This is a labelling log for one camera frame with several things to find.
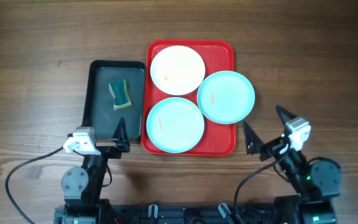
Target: light blue plate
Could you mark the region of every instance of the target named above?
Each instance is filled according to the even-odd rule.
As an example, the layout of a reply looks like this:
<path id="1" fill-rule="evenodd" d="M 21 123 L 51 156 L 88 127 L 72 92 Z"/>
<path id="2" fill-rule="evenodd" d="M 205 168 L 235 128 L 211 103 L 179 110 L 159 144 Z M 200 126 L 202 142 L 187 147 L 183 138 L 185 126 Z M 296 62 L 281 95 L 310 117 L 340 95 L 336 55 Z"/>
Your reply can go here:
<path id="1" fill-rule="evenodd" d="M 255 91 L 246 77 L 220 71 L 201 83 L 197 92 L 201 112 L 211 121 L 232 124 L 244 119 L 255 103 Z"/>
<path id="2" fill-rule="evenodd" d="M 146 130 L 152 143 L 170 153 L 181 153 L 193 148 L 204 133 L 204 117 L 190 100 L 171 97 L 158 102 L 146 121 Z"/>

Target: sponge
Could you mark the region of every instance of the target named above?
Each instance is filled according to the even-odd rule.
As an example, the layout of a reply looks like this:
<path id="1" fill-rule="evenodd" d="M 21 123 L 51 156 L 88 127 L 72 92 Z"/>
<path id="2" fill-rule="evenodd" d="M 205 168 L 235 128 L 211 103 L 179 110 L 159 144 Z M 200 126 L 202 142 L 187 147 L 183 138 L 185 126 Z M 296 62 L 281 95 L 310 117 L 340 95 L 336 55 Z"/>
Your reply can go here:
<path id="1" fill-rule="evenodd" d="M 109 83 L 110 93 L 114 97 L 114 110 L 127 108 L 132 106 L 127 91 L 127 83 L 125 79 L 116 80 Z"/>

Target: wooden table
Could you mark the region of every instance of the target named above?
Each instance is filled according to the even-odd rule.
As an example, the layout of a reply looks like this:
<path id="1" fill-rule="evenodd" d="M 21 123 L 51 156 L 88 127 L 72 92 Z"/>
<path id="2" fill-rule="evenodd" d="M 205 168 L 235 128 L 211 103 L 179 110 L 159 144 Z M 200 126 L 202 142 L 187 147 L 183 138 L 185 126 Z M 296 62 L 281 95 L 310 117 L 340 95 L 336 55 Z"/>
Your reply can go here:
<path id="1" fill-rule="evenodd" d="M 144 62 L 151 41 L 166 38 L 234 47 L 236 70 L 256 90 L 247 120 L 264 141 L 283 130 L 276 104 L 310 120 L 303 151 L 342 165 L 339 222 L 358 223 L 358 2 L 0 2 L 0 223 L 24 223 L 4 190 L 8 172 L 60 147 L 80 125 L 90 63 Z M 109 161 L 113 183 L 101 197 L 113 204 L 231 203 L 238 183 L 266 165 L 246 155 L 238 127 L 236 150 L 221 158 L 152 156 L 133 142 L 129 154 Z M 36 223 L 53 220 L 64 203 L 60 179 L 81 161 L 61 152 L 12 176 L 14 198 Z M 266 170 L 240 198 L 269 202 L 288 194 L 292 187 Z"/>

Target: white plate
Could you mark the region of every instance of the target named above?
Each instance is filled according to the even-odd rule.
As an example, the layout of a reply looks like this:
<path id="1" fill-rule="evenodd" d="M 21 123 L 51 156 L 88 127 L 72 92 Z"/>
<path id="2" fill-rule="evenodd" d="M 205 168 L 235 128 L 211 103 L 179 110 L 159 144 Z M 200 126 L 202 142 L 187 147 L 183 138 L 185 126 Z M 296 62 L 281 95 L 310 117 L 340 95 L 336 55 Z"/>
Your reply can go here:
<path id="1" fill-rule="evenodd" d="M 201 112 L 211 121 L 232 124 L 244 119 L 255 103 L 251 82 L 237 72 L 216 72 L 202 82 L 197 92 Z"/>
<path id="2" fill-rule="evenodd" d="M 157 103 L 146 121 L 150 140 L 159 149 L 181 153 L 193 148 L 204 133 L 204 117 L 190 100 L 171 97 Z"/>
<path id="3" fill-rule="evenodd" d="M 205 64 L 195 50 L 171 46 L 154 57 L 150 74 L 154 85 L 164 93 L 184 95 L 197 89 L 204 80 Z"/>

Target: black tray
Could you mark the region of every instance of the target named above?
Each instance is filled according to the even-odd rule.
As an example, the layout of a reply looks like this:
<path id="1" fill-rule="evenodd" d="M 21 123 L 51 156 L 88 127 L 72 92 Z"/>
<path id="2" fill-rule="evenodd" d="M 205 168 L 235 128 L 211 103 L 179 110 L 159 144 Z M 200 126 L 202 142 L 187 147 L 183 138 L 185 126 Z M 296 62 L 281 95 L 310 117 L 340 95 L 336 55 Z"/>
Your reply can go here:
<path id="1" fill-rule="evenodd" d="M 121 117 L 129 139 L 141 133 L 146 67 L 142 62 L 95 60 L 89 67 L 82 126 L 92 126 L 98 139 L 111 139 Z M 125 79 L 132 106 L 114 110 L 109 82 Z"/>

